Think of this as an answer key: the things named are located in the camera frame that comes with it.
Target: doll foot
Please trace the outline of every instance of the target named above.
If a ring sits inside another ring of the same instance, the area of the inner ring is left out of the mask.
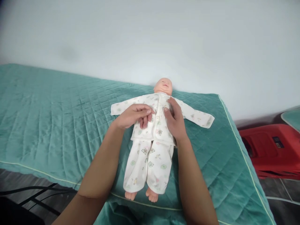
[[[151,202],[157,202],[158,200],[158,194],[153,192],[150,188],[146,191],[146,196],[149,197],[149,201]]]
[[[137,195],[137,192],[133,192],[133,193],[125,192],[125,198],[127,198],[128,200],[131,200],[131,201],[134,200],[136,195]]]

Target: infant mannequin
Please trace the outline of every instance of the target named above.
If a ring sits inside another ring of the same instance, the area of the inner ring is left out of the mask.
[[[146,196],[151,202],[158,200],[159,194],[164,194],[169,181],[172,165],[172,156],[175,141],[167,128],[164,108],[170,108],[167,100],[172,95],[172,82],[167,78],[160,79],[155,87],[154,94],[142,95],[124,102],[113,104],[111,115],[120,115],[130,105],[143,103],[151,106],[155,111],[147,127],[141,128],[137,121],[131,136],[132,148],[128,157],[123,188],[125,197],[134,200],[145,182],[148,190]],[[210,114],[194,110],[183,101],[176,99],[180,105],[183,117],[203,128],[210,128],[214,117]]]

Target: pajama sleeve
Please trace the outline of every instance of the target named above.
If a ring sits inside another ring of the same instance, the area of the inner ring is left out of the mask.
[[[140,97],[135,97],[135,98],[131,98],[128,99],[126,101],[123,102],[119,102],[119,103],[115,103],[112,104],[111,107],[111,115],[120,115],[121,113],[123,113],[129,106],[131,106],[132,104],[139,104],[140,103]]]
[[[176,98],[175,100],[181,107],[183,118],[188,119],[203,128],[210,128],[215,119],[212,115],[195,110],[181,100]]]

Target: dark floor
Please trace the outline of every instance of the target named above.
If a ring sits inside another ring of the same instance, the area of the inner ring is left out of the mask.
[[[268,198],[277,225],[299,225],[300,181],[266,178],[261,179],[260,184]]]
[[[275,198],[268,199],[270,208],[273,212],[277,225],[299,225],[300,224],[300,181],[286,180],[286,179],[264,179],[260,180],[262,188],[265,191],[267,197]],[[46,179],[37,178],[33,175],[23,175],[20,173],[9,172],[0,169],[0,191],[13,190],[28,186],[49,186],[52,184]],[[60,185],[56,185],[56,188],[64,188]],[[9,199],[16,203],[20,203],[25,199],[31,197],[39,190],[27,190],[11,195],[7,195]],[[45,197],[59,193],[56,191],[46,191],[37,197],[38,200],[42,200]],[[62,212],[64,208],[74,197],[74,194],[59,194],[49,197],[42,202],[54,208],[55,210]],[[290,202],[278,200],[277,198],[286,199]],[[29,210],[35,203],[28,202],[23,207]],[[51,224],[56,215],[49,212],[39,205],[35,205],[30,209],[32,213],[42,218],[46,225]]]
[[[20,173],[15,172],[9,172],[3,169],[0,169],[0,191],[10,191],[18,188],[23,187],[29,187],[29,186],[49,186],[52,184],[46,179],[37,178],[33,175],[24,175]],[[55,185],[55,188],[63,188],[60,185]],[[26,200],[27,198],[33,196],[40,190],[27,190],[15,194],[6,195],[7,198],[12,200],[15,203],[21,203],[22,201]],[[36,199],[42,200],[43,198],[52,195],[54,193],[60,193],[58,191],[51,191],[47,190],[46,192],[42,193]],[[59,194],[54,195],[52,197],[49,197],[42,202],[46,205],[49,205],[50,207],[54,208],[58,212],[62,212],[64,208],[69,204],[69,202],[72,200],[75,194]],[[30,201],[23,205],[24,208],[29,210],[33,205],[35,205],[34,202]],[[39,205],[35,205],[30,209],[32,213],[37,215],[38,217],[42,218],[45,222],[45,225],[52,224],[53,221],[56,219],[56,215],[49,212],[48,210],[44,209],[43,207]]]

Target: white wall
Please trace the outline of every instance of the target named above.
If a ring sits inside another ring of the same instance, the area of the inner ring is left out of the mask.
[[[298,0],[15,0],[0,63],[218,93],[237,125],[300,105]]]

